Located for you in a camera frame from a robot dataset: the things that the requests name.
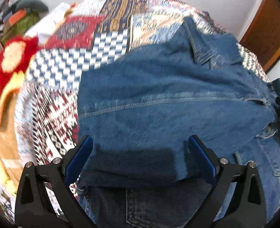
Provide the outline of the blue denim jacket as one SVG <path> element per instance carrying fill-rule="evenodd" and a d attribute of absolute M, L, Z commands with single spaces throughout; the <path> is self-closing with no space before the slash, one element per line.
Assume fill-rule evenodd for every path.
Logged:
<path fill-rule="evenodd" d="M 173 37 L 82 73 L 79 136 L 93 151 L 77 189 L 98 227 L 183 227 L 211 186 L 188 138 L 232 164 L 257 165 L 267 220 L 280 208 L 280 106 L 243 67 L 229 33 L 205 35 L 185 17 Z"/>

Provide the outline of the brown wooden door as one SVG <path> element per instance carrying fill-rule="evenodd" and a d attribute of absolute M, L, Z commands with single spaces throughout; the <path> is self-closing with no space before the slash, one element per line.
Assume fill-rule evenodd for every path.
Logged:
<path fill-rule="evenodd" d="M 278 0 L 262 0 L 240 43 L 256 54 L 266 73 L 279 61 L 280 2 Z"/>

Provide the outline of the yellow towel blanket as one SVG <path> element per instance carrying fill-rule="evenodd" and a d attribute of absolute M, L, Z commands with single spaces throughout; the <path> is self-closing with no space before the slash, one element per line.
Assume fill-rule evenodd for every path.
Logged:
<path fill-rule="evenodd" d="M 0 185 L 10 195 L 16 193 L 24 167 L 14 129 L 15 106 L 24 78 L 22 71 L 13 73 L 0 96 Z"/>

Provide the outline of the red plush toy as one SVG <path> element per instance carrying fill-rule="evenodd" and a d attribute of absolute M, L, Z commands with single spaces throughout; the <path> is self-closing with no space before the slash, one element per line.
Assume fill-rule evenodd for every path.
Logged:
<path fill-rule="evenodd" d="M 41 49 L 39 37 L 16 36 L 0 52 L 0 95 L 13 73 L 25 72 L 30 59 Z"/>

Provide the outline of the white light blue shirt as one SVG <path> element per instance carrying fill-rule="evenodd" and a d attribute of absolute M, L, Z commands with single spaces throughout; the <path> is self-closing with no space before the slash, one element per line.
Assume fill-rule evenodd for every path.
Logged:
<path fill-rule="evenodd" d="M 24 36 L 30 38 L 37 36 L 39 44 L 44 44 L 55 31 L 57 24 L 64 19 L 64 14 L 69 8 L 69 4 L 64 2 L 60 3 L 34 26 L 28 29 Z"/>

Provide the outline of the green storage box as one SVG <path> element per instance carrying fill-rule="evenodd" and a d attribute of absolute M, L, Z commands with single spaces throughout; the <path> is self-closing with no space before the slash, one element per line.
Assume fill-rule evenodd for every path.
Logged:
<path fill-rule="evenodd" d="M 2 45 L 5 45 L 8 40 L 11 40 L 15 36 L 24 35 L 27 30 L 34 26 L 39 20 L 40 16 L 37 12 L 30 12 L 26 14 L 6 31 L 6 33 L 1 37 L 0 42 Z"/>

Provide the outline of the patchwork quilt bedspread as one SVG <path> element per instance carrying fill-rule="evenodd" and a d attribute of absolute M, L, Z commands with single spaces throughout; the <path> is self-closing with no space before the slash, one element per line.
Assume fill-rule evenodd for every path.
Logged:
<path fill-rule="evenodd" d="M 18 1 L 6 0 L 3 8 L 12 9 Z M 110 64 L 138 46 L 170 39 L 187 15 L 204 33 L 225 33 L 207 12 L 177 0 L 84 0 L 72 5 L 23 72 L 14 113 L 22 164 L 48 163 L 76 146 L 83 72 Z M 0 42 L 0 52 L 5 45 Z M 0 185 L 0 205 L 10 221 L 15 198 L 16 193 L 10 195 Z"/>

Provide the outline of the orange shoe box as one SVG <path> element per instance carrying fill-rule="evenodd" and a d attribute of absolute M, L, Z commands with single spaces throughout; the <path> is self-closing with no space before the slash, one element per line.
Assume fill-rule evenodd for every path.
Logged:
<path fill-rule="evenodd" d="M 8 23 L 10 26 L 13 26 L 16 22 L 18 22 L 20 19 L 22 19 L 26 15 L 25 9 L 21 9 L 14 13 L 8 20 Z"/>

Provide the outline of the grey green pillow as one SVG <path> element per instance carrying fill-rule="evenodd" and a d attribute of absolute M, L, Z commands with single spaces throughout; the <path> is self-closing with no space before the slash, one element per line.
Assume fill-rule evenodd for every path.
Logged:
<path fill-rule="evenodd" d="M 47 5 L 41 0 L 20 0 L 14 5 L 12 11 L 17 12 L 21 9 L 30 9 L 39 13 L 45 13 L 49 11 Z"/>

